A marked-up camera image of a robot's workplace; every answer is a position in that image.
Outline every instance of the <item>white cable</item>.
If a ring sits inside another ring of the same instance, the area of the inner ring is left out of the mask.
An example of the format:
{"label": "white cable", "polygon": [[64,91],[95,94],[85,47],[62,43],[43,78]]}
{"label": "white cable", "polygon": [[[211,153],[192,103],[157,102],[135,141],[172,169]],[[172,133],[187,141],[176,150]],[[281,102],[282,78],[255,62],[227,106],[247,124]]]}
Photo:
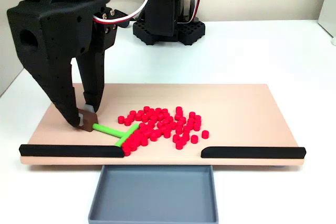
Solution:
{"label": "white cable", "polygon": [[139,9],[137,9],[135,12],[131,13],[130,15],[127,15],[126,17],[116,18],[116,19],[102,19],[102,18],[98,18],[96,16],[93,16],[93,18],[95,20],[99,21],[99,22],[108,23],[108,24],[115,24],[115,23],[123,22],[123,21],[126,21],[128,19],[131,19],[136,14],[138,14],[139,12],[141,12],[141,10],[146,6],[147,2],[148,2],[148,0],[144,0],[144,2],[139,7]]}

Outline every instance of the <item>red cylinder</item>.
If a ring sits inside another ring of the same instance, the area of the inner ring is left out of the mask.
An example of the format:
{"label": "red cylinder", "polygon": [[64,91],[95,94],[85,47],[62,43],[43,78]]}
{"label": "red cylinder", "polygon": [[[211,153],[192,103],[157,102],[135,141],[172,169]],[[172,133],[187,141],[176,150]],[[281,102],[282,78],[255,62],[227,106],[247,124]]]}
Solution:
{"label": "red cylinder", "polygon": [[171,132],[170,131],[165,131],[165,132],[163,132],[163,137],[164,138],[170,138],[170,136],[171,136]]}
{"label": "red cylinder", "polygon": [[189,112],[189,118],[195,118],[196,113],[195,112]]}
{"label": "red cylinder", "polygon": [[147,146],[148,145],[148,139],[146,137],[142,137],[140,139],[141,146]]}
{"label": "red cylinder", "polygon": [[209,131],[202,131],[202,138],[208,139],[209,138]]}
{"label": "red cylinder", "polygon": [[198,136],[196,136],[196,135],[192,135],[192,136],[191,136],[191,140],[190,140],[190,142],[191,142],[192,144],[197,144],[197,143],[198,143]]}
{"label": "red cylinder", "polygon": [[131,122],[131,119],[125,118],[124,123],[125,123],[125,126],[130,126],[132,122]]}
{"label": "red cylinder", "polygon": [[152,133],[152,134],[151,134],[151,141],[152,141],[152,142],[156,142],[157,139],[158,139],[158,136],[157,136],[155,133]]}
{"label": "red cylinder", "polygon": [[175,132],[176,132],[178,135],[181,135],[182,132],[183,132],[183,129],[182,129],[181,127],[176,127]]}
{"label": "red cylinder", "polygon": [[125,120],[124,116],[121,115],[121,116],[118,117],[118,123],[119,124],[124,124],[124,122],[125,122],[124,120]]}
{"label": "red cylinder", "polygon": [[135,115],[135,120],[138,122],[138,121],[141,121],[141,117],[142,117],[142,114],[140,114],[140,113],[137,113],[136,115]]}
{"label": "red cylinder", "polygon": [[177,143],[179,140],[180,140],[180,135],[177,135],[177,134],[173,135],[173,142],[174,143]]}

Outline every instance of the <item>gray plastic bin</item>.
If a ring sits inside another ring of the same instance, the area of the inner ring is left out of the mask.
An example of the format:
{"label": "gray plastic bin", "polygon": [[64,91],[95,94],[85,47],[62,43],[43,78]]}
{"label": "gray plastic bin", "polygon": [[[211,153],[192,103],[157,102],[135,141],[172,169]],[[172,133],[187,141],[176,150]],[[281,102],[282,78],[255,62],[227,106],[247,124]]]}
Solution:
{"label": "gray plastic bin", "polygon": [[218,223],[212,166],[103,166],[89,223]]}

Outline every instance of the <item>green stick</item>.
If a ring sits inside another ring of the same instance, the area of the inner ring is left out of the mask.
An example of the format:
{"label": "green stick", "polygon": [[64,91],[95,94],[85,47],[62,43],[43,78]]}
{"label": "green stick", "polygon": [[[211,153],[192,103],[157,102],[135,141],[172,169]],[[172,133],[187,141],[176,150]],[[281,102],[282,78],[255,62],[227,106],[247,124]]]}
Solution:
{"label": "green stick", "polygon": [[108,128],[108,127],[100,125],[98,123],[94,123],[92,128],[96,131],[100,131],[100,132],[103,132],[103,133],[106,133],[106,134],[109,134],[109,135],[112,135],[112,136],[116,136],[118,138],[122,138],[125,135],[124,132]]}

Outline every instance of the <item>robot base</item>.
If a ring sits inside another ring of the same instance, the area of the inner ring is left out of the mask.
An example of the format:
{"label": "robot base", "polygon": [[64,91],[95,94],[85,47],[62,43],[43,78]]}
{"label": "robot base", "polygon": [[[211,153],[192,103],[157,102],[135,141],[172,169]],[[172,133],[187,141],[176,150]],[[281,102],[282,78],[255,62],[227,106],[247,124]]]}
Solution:
{"label": "robot base", "polygon": [[158,41],[181,42],[191,46],[194,42],[205,35],[204,23],[197,21],[189,24],[177,24],[173,36],[162,36],[151,34],[145,27],[145,22],[135,22],[133,24],[133,34],[146,43],[153,45]]}

